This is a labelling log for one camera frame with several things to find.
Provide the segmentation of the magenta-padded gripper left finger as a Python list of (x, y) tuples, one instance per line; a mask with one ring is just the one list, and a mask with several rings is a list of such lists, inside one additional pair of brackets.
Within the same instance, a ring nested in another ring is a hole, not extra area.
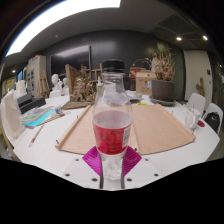
[(103, 168), (96, 147), (84, 156), (76, 157), (63, 172), (62, 177), (84, 188), (103, 188)]

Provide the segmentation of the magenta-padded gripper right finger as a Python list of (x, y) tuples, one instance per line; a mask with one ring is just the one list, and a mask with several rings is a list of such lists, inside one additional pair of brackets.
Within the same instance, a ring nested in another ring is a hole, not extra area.
[(122, 161), (121, 188), (140, 188), (162, 177), (148, 156), (140, 156), (128, 147)]

